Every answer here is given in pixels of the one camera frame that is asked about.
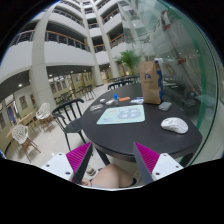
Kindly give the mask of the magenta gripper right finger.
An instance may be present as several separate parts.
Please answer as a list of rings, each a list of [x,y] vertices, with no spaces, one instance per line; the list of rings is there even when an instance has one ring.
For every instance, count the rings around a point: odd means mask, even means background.
[[[133,144],[133,154],[145,184],[153,182],[152,172],[160,155],[140,143]]]

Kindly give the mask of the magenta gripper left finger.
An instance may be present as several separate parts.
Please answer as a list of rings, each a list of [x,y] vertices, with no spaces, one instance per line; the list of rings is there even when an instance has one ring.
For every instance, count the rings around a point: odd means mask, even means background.
[[[80,184],[86,171],[90,156],[92,155],[92,143],[86,143],[66,154],[68,162],[74,172],[74,183]]]

